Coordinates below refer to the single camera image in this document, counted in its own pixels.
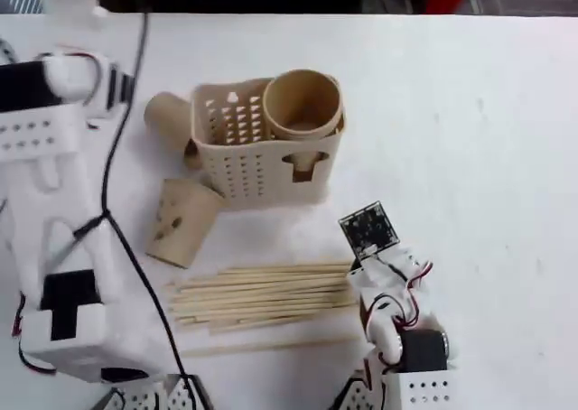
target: cardboard cylinder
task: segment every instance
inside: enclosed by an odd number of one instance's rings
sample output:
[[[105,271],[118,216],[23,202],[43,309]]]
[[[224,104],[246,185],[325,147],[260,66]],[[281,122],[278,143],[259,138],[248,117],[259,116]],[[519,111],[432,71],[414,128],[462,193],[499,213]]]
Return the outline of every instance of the cardboard cylinder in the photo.
[[[165,180],[146,254],[189,267],[225,200],[192,180]]]
[[[340,88],[335,80],[318,71],[288,71],[266,86],[263,113],[271,131],[279,139],[321,139],[330,135],[340,122]],[[317,152],[294,154],[295,170],[310,171],[318,156]]]
[[[144,121],[171,150],[183,156],[188,167],[201,167],[199,154],[191,140],[191,104],[188,101],[170,92],[157,94],[146,105]]]

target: beige basket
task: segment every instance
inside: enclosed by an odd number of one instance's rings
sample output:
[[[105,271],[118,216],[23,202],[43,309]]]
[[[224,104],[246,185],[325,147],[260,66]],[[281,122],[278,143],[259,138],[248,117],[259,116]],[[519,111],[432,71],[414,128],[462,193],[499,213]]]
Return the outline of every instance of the beige basket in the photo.
[[[343,115],[322,139],[275,139],[262,108],[269,81],[200,85],[192,94],[192,140],[214,188],[235,210],[323,200],[345,127]],[[318,153],[312,170],[294,171],[291,155],[308,152]]]

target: circuit board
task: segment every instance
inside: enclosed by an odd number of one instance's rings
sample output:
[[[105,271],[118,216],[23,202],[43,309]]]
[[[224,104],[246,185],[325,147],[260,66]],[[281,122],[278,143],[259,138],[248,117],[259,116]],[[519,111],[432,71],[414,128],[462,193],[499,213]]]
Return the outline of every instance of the circuit board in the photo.
[[[399,243],[379,201],[349,214],[339,223],[358,261]]]

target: bamboo skewer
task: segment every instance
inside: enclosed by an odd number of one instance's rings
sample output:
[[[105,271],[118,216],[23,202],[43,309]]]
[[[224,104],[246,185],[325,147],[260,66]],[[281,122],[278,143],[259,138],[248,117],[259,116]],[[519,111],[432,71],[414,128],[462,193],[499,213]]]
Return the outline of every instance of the bamboo skewer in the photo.
[[[320,347],[325,345],[343,344],[358,340],[357,335],[341,336],[338,338],[307,340],[307,341],[287,341],[287,342],[263,342],[241,345],[231,345],[227,347],[211,347],[206,349],[187,349],[181,354],[185,358],[207,358],[223,354],[247,353],[254,351],[268,351],[273,349],[294,349],[301,347]]]
[[[322,274],[323,279],[335,278],[342,279],[345,276],[343,273],[327,273]],[[278,282],[289,282],[289,281],[303,281],[311,279],[311,275],[304,274],[271,274],[271,275],[255,275],[247,276],[244,275],[222,275],[215,277],[204,277],[199,279],[193,279],[183,284],[179,284],[178,288],[180,290],[185,288],[206,288],[206,287],[217,287],[217,286],[230,286],[239,284],[266,284],[266,283],[278,283]]]
[[[348,271],[351,261],[335,262],[327,264],[300,264],[297,266],[271,266],[271,267],[233,267],[222,272],[223,275],[242,275],[244,273],[329,273]]]
[[[234,268],[172,283],[170,309],[180,327],[240,331],[341,312],[354,304],[350,262]]]

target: bundle of sticks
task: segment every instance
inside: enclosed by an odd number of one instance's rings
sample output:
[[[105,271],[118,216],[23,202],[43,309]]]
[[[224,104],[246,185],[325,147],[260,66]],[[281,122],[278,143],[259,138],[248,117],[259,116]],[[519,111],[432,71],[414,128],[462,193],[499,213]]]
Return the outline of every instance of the bundle of sticks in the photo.
[[[211,333],[309,320],[354,304],[350,262],[230,268],[176,285],[171,311],[178,324]]]

